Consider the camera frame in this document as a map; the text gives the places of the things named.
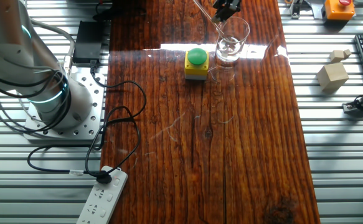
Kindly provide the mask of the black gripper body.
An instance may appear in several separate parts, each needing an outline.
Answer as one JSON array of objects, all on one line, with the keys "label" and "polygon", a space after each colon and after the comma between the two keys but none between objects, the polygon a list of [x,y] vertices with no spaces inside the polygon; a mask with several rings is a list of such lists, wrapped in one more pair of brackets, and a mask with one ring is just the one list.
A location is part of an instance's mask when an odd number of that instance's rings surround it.
[{"label": "black gripper body", "polygon": [[217,10],[217,13],[231,11],[232,13],[239,12],[241,10],[241,0],[215,0],[213,8]]}]

